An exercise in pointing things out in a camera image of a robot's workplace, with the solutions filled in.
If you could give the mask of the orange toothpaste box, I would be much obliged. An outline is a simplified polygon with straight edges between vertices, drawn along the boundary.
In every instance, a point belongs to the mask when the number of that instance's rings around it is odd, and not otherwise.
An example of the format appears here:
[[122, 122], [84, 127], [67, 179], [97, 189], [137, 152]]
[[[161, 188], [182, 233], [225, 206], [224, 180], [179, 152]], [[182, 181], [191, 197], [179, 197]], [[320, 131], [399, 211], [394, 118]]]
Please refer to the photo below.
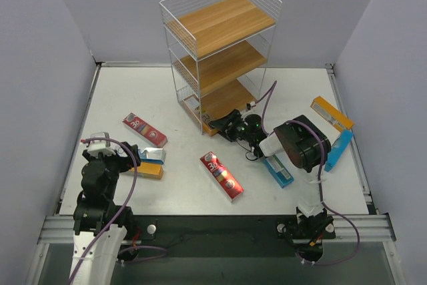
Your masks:
[[136, 169], [131, 168], [129, 171], [125, 172], [127, 175], [137, 174], [139, 178], [148, 178], [160, 180], [163, 177], [163, 166], [161, 164], [141, 162], [140, 166]]
[[196, 97], [196, 95], [191, 95], [181, 101], [181, 105], [187, 112], [187, 114], [191, 117], [191, 119], [194, 121], [196, 126], [198, 126], [202, 133], [205, 133], [209, 136], [214, 136], [218, 130], [212, 129], [209, 126], [209, 122], [211, 120], [214, 120], [213, 116], [206, 111], [199, 99]]
[[351, 130], [354, 126], [352, 120], [321, 96], [313, 99], [311, 108], [339, 132]]

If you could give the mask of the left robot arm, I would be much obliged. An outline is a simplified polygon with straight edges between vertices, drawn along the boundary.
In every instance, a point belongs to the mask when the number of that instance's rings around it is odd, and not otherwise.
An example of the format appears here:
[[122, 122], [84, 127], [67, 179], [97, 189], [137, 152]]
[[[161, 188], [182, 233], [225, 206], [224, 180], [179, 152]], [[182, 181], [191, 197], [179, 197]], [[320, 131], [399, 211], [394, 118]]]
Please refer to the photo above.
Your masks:
[[121, 156], [100, 141], [91, 141], [82, 156], [87, 163], [81, 170], [82, 191], [73, 213], [73, 258], [69, 284], [109, 284], [123, 240], [136, 231], [131, 208], [114, 204], [121, 173], [141, 164], [136, 145], [121, 142], [127, 154]]

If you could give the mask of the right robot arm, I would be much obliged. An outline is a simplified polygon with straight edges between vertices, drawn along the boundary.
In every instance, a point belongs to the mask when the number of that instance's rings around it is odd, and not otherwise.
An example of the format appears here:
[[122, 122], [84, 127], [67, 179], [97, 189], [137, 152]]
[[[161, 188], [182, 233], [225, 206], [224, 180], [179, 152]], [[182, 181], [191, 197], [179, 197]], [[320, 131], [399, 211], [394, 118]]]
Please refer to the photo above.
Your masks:
[[331, 150], [329, 139], [304, 115], [284, 122], [271, 133], [262, 129], [263, 118], [254, 113], [243, 116], [238, 110], [210, 121], [208, 126], [230, 142], [245, 141], [256, 160], [272, 169], [279, 166], [276, 155], [285, 152], [291, 163], [305, 171], [298, 185], [296, 229], [313, 247], [333, 222], [327, 214], [322, 189], [322, 166]]

